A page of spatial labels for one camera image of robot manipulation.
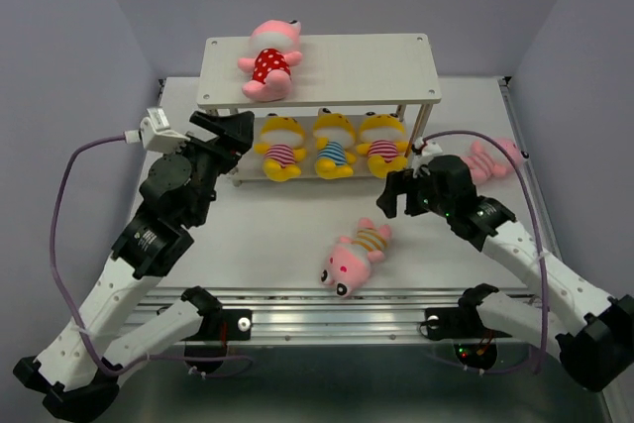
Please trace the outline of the pink frog toy orange stripes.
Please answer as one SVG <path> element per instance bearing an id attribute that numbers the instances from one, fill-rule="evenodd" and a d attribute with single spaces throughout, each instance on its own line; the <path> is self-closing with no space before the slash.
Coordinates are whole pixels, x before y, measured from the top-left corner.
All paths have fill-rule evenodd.
<path id="1" fill-rule="evenodd" d="M 389 225 L 361 218 L 352 235 L 338 238 L 324 261 L 320 282 L 339 297 L 351 296 L 369 281 L 373 266 L 385 260 L 391 239 Z"/>

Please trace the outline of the yellow frog toy red stripes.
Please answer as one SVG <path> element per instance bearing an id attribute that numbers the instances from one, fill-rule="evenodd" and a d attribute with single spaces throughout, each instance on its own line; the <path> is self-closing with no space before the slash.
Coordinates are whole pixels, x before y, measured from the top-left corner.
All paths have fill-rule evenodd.
<path id="1" fill-rule="evenodd" d="M 357 153 L 367 159 L 370 173 L 386 178 L 390 172 L 400 171 L 408 164 L 406 130 L 396 113 L 367 112 L 358 136 Z"/>

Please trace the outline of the pink frog toy polka dots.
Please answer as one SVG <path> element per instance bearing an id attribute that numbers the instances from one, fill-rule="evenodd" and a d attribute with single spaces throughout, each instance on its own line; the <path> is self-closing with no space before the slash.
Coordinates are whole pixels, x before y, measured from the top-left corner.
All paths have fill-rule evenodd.
<path id="1" fill-rule="evenodd" d="M 292 90 L 292 69 L 303 60 L 300 50 L 301 23 L 297 20 L 268 20 L 257 26 L 248 43 L 248 55 L 238 68 L 250 79 L 243 94 L 256 102 L 286 98 Z"/>

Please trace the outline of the yellow frog toy blue stripes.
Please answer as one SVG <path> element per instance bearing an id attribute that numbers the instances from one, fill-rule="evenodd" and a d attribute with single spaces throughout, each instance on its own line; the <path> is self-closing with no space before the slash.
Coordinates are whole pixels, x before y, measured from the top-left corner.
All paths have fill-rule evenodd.
<path id="1" fill-rule="evenodd" d="M 314 169 L 323 179 L 341 179 L 354 175 L 356 131 L 347 116 L 322 108 L 312 127 L 316 159 Z"/>

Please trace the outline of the yellow frog toy pink stripes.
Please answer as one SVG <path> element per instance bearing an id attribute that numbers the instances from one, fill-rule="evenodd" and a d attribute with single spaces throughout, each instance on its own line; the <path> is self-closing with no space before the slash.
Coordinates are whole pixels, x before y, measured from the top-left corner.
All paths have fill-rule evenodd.
<path id="1" fill-rule="evenodd" d="M 305 143 L 305 130 L 295 118 L 269 113 L 254 145 L 263 156 L 264 175 L 275 182 L 300 176 L 299 164 L 307 157 Z"/>

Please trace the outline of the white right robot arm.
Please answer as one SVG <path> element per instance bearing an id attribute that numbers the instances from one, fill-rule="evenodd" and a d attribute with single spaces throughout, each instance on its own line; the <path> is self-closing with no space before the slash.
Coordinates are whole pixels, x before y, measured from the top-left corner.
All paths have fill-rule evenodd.
<path id="1" fill-rule="evenodd" d="M 544 249 L 539 237 L 498 200 L 477 193 L 467 166 L 438 156 L 417 170 L 388 174 L 376 200 L 388 218 L 433 213 L 478 252 L 501 264 L 542 301 L 536 309 L 492 285 L 467 290 L 456 310 L 468 334 L 491 329 L 557 359 L 581 387 L 601 392 L 633 364 L 633 298 L 594 286 Z"/>

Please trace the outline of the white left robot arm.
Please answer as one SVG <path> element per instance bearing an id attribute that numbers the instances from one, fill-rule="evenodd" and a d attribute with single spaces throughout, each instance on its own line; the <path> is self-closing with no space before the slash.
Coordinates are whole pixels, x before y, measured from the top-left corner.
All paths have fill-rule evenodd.
<path id="1" fill-rule="evenodd" d="M 44 350 L 14 367 L 18 381 L 38 392 L 44 408 L 58 420 L 99 418 L 134 372 L 167 360 L 168 349 L 180 341 L 218 344 L 208 357 L 183 358 L 193 372 L 206 376 L 230 359 L 231 341 L 251 337 L 252 312 L 227 309 L 200 286 L 185 289 L 145 324 L 123 331 L 142 299 L 192 246 L 190 231 L 206 222 L 217 179 L 234 169 L 254 142 L 250 111 L 230 116 L 197 111 L 190 122 L 209 138 L 176 132 L 160 108 L 149 109 L 138 128 L 119 136 L 122 143 L 158 154 L 140 186 L 141 204 L 87 297 L 68 303 L 69 323 Z"/>

